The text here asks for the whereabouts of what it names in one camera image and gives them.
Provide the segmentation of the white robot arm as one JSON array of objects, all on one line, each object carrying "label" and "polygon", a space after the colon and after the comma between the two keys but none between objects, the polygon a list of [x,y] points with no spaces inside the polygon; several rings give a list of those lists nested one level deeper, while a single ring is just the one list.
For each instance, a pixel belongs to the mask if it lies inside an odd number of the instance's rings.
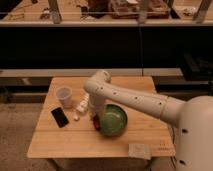
[{"label": "white robot arm", "polygon": [[160,119],[178,129],[177,171],[213,171],[213,96],[188,101],[111,84],[106,70],[98,70],[84,84],[93,115],[100,115],[106,99]]}]

